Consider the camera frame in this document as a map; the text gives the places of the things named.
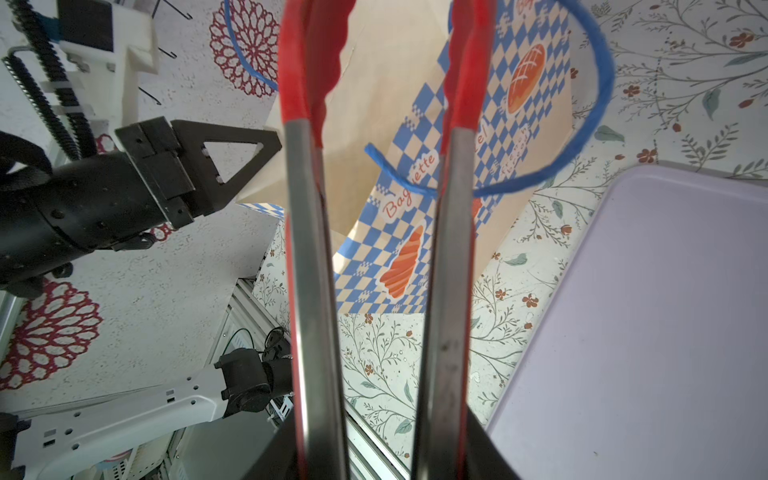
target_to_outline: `leaf pattern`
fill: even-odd
[[[594,139],[600,141],[624,141],[624,135],[616,132],[611,127],[601,125],[594,132]]]
[[[715,110],[720,106],[720,89],[715,88],[714,90],[708,91],[701,99],[701,103],[704,105],[704,110],[707,112],[707,116],[710,120],[713,120],[712,114],[715,113]]]

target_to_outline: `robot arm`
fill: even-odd
[[[25,480],[69,478],[105,458],[184,427],[259,412],[291,392],[290,359],[237,349],[175,382],[17,424],[12,468]]]

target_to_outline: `red silicone tong tip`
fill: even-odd
[[[323,146],[326,95],[341,76],[341,53],[355,0],[288,0],[277,61],[283,123],[309,118]]]
[[[451,130],[477,130],[491,65],[494,14],[494,0],[453,2],[450,65],[443,89],[448,108],[443,118],[442,155],[448,152]]]

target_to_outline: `blue checkered pattern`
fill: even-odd
[[[285,217],[285,210],[280,205],[275,204],[240,204],[245,208],[255,210],[260,214],[267,214],[270,217],[277,217],[281,220]]]
[[[492,133],[475,155],[476,187],[504,180],[500,177],[500,166],[502,159],[514,147],[512,138],[520,128],[527,126],[531,132],[530,141],[535,140],[541,119],[552,109],[553,97],[564,88],[570,68],[568,13],[554,0],[535,2],[533,12],[523,15],[515,11],[515,2],[498,0],[496,31],[482,115],[491,126]],[[512,75],[520,58],[532,45],[539,43],[547,52],[544,72],[520,111],[509,115],[505,105]],[[422,155],[440,150],[445,114],[442,82],[448,66],[446,43],[438,58],[438,67],[422,86],[411,113],[400,125],[386,154],[387,160],[403,176],[409,175]],[[521,162],[525,161],[527,153],[526,149]],[[421,183],[434,187],[437,176],[439,168],[433,175],[423,178]],[[401,191],[402,188],[389,175],[382,173],[358,223],[333,258],[336,300],[341,313],[423,313],[425,310],[435,201],[412,194],[415,206],[394,222],[386,223],[379,213],[381,196],[377,194]],[[483,199],[476,217],[478,226],[488,222],[500,200],[501,196]],[[405,294],[393,299],[377,279],[389,269],[401,246],[418,225],[425,229],[419,260]]]

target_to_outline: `bread illustration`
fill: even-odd
[[[475,198],[472,201],[472,218],[476,218],[478,216],[480,207],[482,207],[482,200],[480,200],[479,198]]]
[[[384,272],[379,279],[379,282],[389,291],[389,296],[392,298],[400,298],[411,282],[411,275],[416,268],[416,262],[419,261],[423,234],[424,227],[421,225],[413,230],[411,237],[402,245],[397,258],[389,266],[389,270]]]
[[[536,87],[541,73],[544,72],[544,65],[547,62],[547,51],[542,44],[536,44],[528,50],[515,68],[512,75],[512,82],[509,84],[507,92],[507,113],[514,115],[520,110],[531,92]]]

